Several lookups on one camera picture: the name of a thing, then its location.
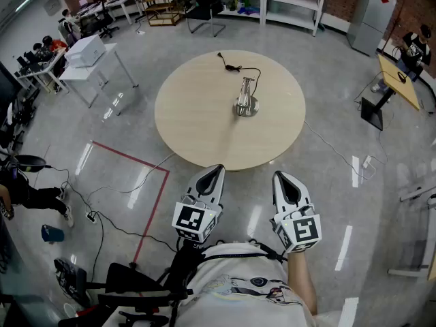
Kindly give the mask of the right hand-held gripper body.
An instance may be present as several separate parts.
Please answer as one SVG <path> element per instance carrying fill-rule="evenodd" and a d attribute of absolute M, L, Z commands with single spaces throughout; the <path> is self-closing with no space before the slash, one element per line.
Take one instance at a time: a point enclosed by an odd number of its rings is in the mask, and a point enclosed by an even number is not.
<path fill-rule="evenodd" d="M 286 253 L 306 251 L 322 239 L 320 215 L 312 203 L 277 213 L 270 222 Z"/>

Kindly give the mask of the silver metal desk lamp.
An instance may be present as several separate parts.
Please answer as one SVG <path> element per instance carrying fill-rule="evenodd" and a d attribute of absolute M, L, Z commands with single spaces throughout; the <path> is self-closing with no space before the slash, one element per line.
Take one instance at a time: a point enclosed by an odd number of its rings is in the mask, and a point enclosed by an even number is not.
<path fill-rule="evenodd" d="M 252 78 L 244 77 L 240 93 L 234 101 L 233 112 L 241 117 L 253 117 L 259 110 L 258 100 L 251 94 Z"/>

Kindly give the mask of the person's left forearm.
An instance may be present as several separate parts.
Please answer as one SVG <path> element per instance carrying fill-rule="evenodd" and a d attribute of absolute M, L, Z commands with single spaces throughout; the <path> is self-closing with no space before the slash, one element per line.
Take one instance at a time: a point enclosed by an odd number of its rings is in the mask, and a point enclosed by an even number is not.
<path fill-rule="evenodd" d="M 205 258 L 206 250 L 202 243 L 184 238 L 181 248 L 177 251 L 172 262 L 174 280 L 181 287 L 186 287 L 195 274 L 198 265 Z"/>

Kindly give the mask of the white cluttered desk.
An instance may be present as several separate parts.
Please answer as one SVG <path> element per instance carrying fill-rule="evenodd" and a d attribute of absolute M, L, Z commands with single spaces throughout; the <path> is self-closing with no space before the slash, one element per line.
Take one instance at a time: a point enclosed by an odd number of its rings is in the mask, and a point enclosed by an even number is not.
<path fill-rule="evenodd" d="M 66 48 L 60 48 L 55 52 L 54 57 L 50 60 L 50 62 L 42 63 L 40 66 L 40 70 L 34 72 L 29 70 L 26 74 L 21 76 L 14 76 L 14 78 L 21 84 L 23 87 L 27 87 L 24 83 L 24 79 L 34 78 L 47 93 L 51 92 L 51 89 L 47 86 L 47 84 L 40 78 L 41 75 L 47 74 L 49 77 L 58 84 L 58 87 L 66 93 L 69 93 L 69 89 L 67 86 L 54 75 L 53 69 L 54 66 L 61 60 L 63 55 L 66 53 Z"/>

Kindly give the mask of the long white desk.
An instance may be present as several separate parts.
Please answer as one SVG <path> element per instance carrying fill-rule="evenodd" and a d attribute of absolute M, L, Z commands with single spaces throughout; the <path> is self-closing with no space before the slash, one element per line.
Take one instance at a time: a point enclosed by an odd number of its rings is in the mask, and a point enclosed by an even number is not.
<path fill-rule="evenodd" d="M 139 0 L 111 0 L 105 3 L 99 2 L 92 4 L 85 10 L 79 12 L 78 17 L 81 20 L 91 16 L 99 17 L 101 14 L 103 14 L 103 6 L 105 6 L 109 15 L 114 20 L 116 20 L 118 17 L 124 16 L 129 25 L 133 25 L 134 23 L 131 15 L 139 14 L 139 16 L 144 16 L 144 10 Z"/>

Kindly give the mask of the red floor tape line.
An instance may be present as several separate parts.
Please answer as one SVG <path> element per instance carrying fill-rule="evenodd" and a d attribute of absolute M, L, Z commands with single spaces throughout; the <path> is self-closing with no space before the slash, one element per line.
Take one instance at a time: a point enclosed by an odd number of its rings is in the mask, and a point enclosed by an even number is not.
<path fill-rule="evenodd" d="M 99 212 L 99 215 L 116 230 L 129 236 L 137 236 L 140 239 L 132 260 L 134 264 L 137 264 L 144 240 L 152 237 L 148 231 L 170 175 L 170 171 L 162 165 L 171 159 L 174 153 L 169 154 L 161 162 L 153 164 L 94 140 L 91 143 L 99 150 L 110 153 L 110 156 L 114 157 L 116 161 L 108 165 L 114 175 L 113 181 L 109 182 L 108 185 L 98 187 L 89 194 L 89 197 L 92 198 L 98 192 L 108 190 L 121 195 L 122 199 L 126 201 L 121 207 L 122 211 L 127 212 L 126 225 L 140 226 L 138 231 L 128 230 L 127 226 L 118 227 L 114 218 L 103 214 L 102 211 Z"/>

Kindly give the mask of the black chest-mounted device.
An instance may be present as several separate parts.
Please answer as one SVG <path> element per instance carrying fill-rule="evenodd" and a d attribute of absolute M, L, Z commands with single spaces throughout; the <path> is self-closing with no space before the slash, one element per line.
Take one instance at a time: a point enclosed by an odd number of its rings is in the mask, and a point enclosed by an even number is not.
<path fill-rule="evenodd" d="M 182 274 L 166 268 L 154 280 L 131 267 L 112 263 L 99 306 L 121 318 L 119 327 L 174 327 L 178 307 L 193 294 Z"/>

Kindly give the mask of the person's white printed shirt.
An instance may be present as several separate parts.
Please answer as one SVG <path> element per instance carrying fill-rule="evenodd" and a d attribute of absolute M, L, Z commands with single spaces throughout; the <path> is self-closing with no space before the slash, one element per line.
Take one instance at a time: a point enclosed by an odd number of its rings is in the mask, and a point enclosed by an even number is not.
<path fill-rule="evenodd" d="M 338 327 L 340 311 L 312 315 L 288 285 L 287 266 L 249 243 L 206 249 L 174 327 Z"/>

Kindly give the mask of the white metal-legged table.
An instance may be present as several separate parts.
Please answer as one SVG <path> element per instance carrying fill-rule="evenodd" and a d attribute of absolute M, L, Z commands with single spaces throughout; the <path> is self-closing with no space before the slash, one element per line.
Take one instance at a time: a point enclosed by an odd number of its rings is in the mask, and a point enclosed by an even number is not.
<path fill-rule="evenodd" d="M 119 108 L 113 104 L 113 99 L 105 93 L 105 88 L 109 83 L 109 78 L 106 77 L 102 71 L 102 67 L 105 64 L 105 61 L 108 61 L 111 57 L 115 57 L 118 61 L 118 64 L 121 66 L 124 74 L 130 81 L 132 88 L 137 88 L 139 86 L 138 82 L 134 79 L 131 72 L 125 66 L 124 62 L 120 58 L 117 51 L 117 43 L 106 44 L 106 51 L 103 53 L 96 62 L 90 67 L 72 67 L 68 65 L 60 76 L 60 80 L 62 80 L 67 88 L 74 93 L 87 108 L 90 108 L 93 105 L 93 102 L 100 96 L 105 95 L 109 100 L 109 106 L 116 113 L 117 116 L 120 115 L 121 111 Z M 89 89 L 93 89 L 95 92 L 95 96 L 90 101 L 86 99 L 85 95 L 83 95 L 75 86 L 76 82 L 85 83 Z"/>

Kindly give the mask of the black round pan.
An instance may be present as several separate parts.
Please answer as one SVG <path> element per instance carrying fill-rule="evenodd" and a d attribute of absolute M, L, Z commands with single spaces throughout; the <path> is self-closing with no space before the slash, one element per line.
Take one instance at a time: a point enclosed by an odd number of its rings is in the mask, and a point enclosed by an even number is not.
<path fill-rule="evenodd" d="M 22 172 L 39 172 L 47 165 L 43 158 L 34 155 L 15 155 L 12 163 Z"/>

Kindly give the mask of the white printer box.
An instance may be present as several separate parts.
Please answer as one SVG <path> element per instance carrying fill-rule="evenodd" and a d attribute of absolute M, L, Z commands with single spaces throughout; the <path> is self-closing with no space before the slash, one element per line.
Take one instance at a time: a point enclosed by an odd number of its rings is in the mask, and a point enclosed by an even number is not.
<path fill-rule="evenodd" d="M 73 68 L 90 67 L 105 53 L 106 47 L 100 36 L 92 35 L 78 40 L 67 53 L 65 58 Z"/>

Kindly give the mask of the wooden cart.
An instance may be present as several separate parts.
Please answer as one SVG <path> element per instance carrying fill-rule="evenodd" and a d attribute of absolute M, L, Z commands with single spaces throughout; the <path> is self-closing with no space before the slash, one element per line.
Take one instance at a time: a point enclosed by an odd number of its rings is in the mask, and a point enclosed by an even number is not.
<path fill-rule="evenodd" d="M 141 0 L 150 27 L 175 26 L 181 20 L 177 0 Z"/>

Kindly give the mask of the grey refrigerator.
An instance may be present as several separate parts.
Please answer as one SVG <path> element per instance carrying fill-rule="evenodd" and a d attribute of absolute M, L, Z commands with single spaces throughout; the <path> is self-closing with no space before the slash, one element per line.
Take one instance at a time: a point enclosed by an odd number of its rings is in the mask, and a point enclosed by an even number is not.
<path fill-rule="evenodd" d="M 396 0 L 357 0 L 347 31 L 350 46 L 372 57 L 392 18 Z"/>

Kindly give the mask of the black swivel office chair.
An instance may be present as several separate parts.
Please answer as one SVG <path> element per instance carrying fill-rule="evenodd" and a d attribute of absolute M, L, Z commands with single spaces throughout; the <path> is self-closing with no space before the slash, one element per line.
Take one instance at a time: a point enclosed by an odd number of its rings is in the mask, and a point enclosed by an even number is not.
<path fill-rule="evenodd" d="M 112 33 L 119 30 L 119 27 L 111 27 L 110 25 L 114 22 L 114 18 L 108 13 L 108 9 L 105 3 L 102 1 L 100 3 L 102 7 L 102 17 L 88 17 L 87 22 L 82 25 L 82 36 L 89 37 L 99 33 L 101 38 L 108 36 L 112 38 Z"/>

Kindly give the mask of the black monitor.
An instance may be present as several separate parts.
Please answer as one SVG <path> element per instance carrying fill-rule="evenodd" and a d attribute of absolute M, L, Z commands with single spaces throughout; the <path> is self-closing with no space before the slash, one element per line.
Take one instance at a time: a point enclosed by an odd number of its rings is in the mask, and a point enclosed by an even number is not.
<path fill-rule="evenodd" d="M 7 109 L 17 98 L 22 85 L 0 62 L 0 127 L 7 119 Z"/>

